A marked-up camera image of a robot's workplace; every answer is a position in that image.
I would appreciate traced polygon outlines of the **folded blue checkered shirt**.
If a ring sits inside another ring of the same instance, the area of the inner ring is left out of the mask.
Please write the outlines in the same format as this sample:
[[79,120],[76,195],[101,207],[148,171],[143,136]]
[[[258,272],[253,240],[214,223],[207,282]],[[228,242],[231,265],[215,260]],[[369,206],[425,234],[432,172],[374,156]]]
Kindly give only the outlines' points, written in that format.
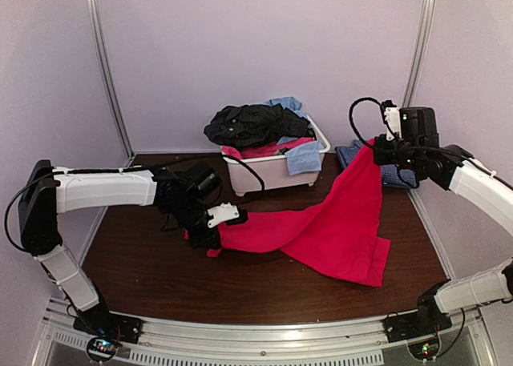
[[[363,147],[364,144],[359,140],[354,140],[348,146],[335,147],[335,154],[342,170],[345,170],[354,161]],[[381,175],[384,187],[414,189],[419,185],[412,170],[399,170],[393,164],[381,166]]]

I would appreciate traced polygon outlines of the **left aluminium frame post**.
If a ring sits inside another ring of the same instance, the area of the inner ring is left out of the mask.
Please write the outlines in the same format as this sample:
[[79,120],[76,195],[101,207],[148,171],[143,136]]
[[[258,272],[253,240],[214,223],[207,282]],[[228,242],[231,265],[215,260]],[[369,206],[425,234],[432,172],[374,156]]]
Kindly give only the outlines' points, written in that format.
[[115,129],[121,142],[123,152],[128,158],[134,156],[134,151],[129,139],[127,128],[119,105],[115,82],[111,72],[111,65],[107,53],[107,44],[103,32],[99,0],[86,0],[87,9],[91,21],[91,29],[95,43],[95,51],[99,62],[99,69],[103,81],[107,102],[115,124]]

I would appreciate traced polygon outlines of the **aluminium frame post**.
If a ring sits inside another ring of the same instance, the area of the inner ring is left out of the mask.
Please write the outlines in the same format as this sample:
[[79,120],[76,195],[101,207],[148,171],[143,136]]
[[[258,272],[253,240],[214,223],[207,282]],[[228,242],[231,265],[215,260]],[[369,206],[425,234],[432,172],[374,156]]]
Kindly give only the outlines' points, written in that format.
[[404,107],[411,106],[414,101],[415,93],[418,88],[418,82],[422,72],[422,64],[430,40],[430,32],[434,21],[435,7],[436,0],[422,0],[418,22],[418,31],[410,64],[410,72],[406,80],[406,88],[402,99],[402,105]]
[[134,156],[134,151],[129,139],[127,128],[119,105],[115,82],[111,72],[111,65],[107,53],[107,44],[103,32],[99,0],[86,0],[87,9],[91,21],[91,29],[95,43],[95,51],[99,62],[99,69],[103,81],[107,102],[115,124],[115,129],[121,142],[123,152],[128,158]]

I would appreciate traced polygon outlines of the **right aluminium frame post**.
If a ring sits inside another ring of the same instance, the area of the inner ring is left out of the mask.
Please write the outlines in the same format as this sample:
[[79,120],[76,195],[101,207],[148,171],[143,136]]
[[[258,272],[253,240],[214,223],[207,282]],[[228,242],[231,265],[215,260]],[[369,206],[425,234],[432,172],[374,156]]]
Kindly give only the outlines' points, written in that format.
[[406,80],[406,88],[402,99],[402,105],[404,107],[411,106],[414,101],[415,93],[418,88],[418,82],[422,72],[422,64],[430,40],[430,32],[434,21],[435,7],[436,0],[422,0],[418,22],[418,31],[410,64],[410,72]]

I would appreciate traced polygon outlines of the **front aluminium rail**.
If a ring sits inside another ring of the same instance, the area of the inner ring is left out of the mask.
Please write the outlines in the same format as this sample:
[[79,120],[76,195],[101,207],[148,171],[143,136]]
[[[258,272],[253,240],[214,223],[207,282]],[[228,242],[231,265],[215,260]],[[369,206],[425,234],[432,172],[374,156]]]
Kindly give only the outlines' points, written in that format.
[[[410,353],[414,340],[389,342],[386,316],[313,324],[195,324],[142,320],[137,344],[123,343],[105,365],[497,365],[480,310],[467,310],[453,347],[436,361]],[[98,365],[92,336],[73,328],[67,302],[51,298],[28,365]]]

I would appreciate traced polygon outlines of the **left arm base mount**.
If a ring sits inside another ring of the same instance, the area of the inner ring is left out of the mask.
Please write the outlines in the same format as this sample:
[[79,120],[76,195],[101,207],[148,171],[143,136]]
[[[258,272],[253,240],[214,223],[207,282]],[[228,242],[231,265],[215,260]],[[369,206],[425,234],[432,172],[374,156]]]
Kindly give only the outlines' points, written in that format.
[[73,323],[75,330],[128,344],[138,344],[142,326],[139,318],[113,313],[100,317],[80,314]]

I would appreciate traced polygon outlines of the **left circuit board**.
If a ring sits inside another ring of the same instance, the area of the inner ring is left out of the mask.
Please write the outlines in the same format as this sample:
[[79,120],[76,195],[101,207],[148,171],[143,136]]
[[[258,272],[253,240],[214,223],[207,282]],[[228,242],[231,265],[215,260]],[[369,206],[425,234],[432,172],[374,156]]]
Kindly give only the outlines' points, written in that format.
[[120,343],[102,337],[92,337],[86,344],[86,354],[89,358],[99,364],[110,361],[115,357]]

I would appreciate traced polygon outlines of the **light blue shirt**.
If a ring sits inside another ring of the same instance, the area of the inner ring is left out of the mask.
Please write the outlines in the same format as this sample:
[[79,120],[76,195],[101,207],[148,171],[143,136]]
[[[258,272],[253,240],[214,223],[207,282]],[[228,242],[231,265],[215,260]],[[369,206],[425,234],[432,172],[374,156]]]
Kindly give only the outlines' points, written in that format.
[[[289,109],[300,118],[306,119],[302,103],[294,97],[270,99],[266,104],[270,106],[280,104],[284,109]],[[277,153],[286,157],[289,175],[319,172],[321,170],[320,150],[323,146],[317,140],[300,142],[299,138],[282,136],[277,141],[277,146],[279,147]]]

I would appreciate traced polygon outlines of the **black striped shirt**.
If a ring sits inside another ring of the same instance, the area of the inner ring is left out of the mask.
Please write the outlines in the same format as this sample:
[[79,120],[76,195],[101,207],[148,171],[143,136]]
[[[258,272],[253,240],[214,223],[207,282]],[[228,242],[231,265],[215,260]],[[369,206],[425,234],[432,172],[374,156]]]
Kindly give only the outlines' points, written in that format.
[[282,137],[312,138],[310,121],[281,104],[226,106],[204,128],[216,145],[244,150],[277,142]]

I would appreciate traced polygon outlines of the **right circuit board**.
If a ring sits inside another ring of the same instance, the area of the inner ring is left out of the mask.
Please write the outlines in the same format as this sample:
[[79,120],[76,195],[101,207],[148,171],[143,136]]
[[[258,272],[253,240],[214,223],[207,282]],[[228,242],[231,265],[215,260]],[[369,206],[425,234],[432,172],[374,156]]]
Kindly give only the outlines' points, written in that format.
[[409,354],[417,361],[435,358],[441,350],[441,341],[437,336],[415,339],[407,343]]

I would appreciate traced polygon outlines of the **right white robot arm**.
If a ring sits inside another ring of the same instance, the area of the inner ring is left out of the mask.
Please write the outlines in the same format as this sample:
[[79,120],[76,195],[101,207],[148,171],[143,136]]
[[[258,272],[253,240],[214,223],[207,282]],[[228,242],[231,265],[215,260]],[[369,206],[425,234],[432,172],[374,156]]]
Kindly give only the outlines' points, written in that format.
[[[458,145],[440,147],[434,110],[381,105],[386,133],[374,140],[374,162],[411,170],[417,182],[429,179],[445,191],[471,202],[506,232],[512,231],[512,187]],[[418,299],[410,326],[422,336],[449,313],[512,301],[512,261],[460,280],[437,284]]]

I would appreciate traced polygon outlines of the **pink garment in bin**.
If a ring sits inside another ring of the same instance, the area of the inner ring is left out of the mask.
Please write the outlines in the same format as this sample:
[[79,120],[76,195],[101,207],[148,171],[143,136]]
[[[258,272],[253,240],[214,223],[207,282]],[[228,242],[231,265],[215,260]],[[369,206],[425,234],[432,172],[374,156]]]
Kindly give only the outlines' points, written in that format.
[[235,147],[223,146],[221,152],[224,155],[231,155],[237,159],[259,159],[275,155],[283,155],[286,151],[299,147],[302,144],[314,142],[315,138],[303,137],[292,138],[282,137],[277,142],[271,142],[260,147],[249,147],[244,150],[237,150]]

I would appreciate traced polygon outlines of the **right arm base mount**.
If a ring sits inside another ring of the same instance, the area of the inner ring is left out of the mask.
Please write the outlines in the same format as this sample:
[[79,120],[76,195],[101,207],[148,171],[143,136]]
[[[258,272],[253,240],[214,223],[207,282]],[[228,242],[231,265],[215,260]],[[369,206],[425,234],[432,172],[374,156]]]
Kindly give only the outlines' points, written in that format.
[[419,311],[402,314],[391,312],[382,321],[382,326],[388,342],[395,343],[423,336],[434,336],[442,330],[451,328],[452,321],[447,315],[432,319]]

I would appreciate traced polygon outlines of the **circuit board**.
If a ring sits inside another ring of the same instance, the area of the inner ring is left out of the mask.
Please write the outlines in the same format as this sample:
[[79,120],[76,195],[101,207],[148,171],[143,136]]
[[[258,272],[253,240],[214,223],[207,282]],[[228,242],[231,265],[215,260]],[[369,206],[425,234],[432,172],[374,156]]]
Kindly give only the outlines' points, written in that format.
[[441,341],[437,336],[415,339],[407,343],[409,354],[417,361],[435,358],[441,350]]
[[86,344],[86,354],[89,358],[99,364],[110,361],[115,357],[120,343],[102,337],[92,337]]

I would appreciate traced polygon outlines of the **red t-shirt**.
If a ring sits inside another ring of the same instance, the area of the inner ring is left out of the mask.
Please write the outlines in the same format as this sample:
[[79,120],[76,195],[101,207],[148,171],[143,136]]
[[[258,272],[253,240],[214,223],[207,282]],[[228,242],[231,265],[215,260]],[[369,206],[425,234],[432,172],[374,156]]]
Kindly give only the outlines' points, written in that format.
[[324,276],[379,288],[391,242],[378,235],[381,168],[363,147],[333,181],[324,201],[303,211],[251,212],[248,221],[219,226],[225,250],[282,251]]

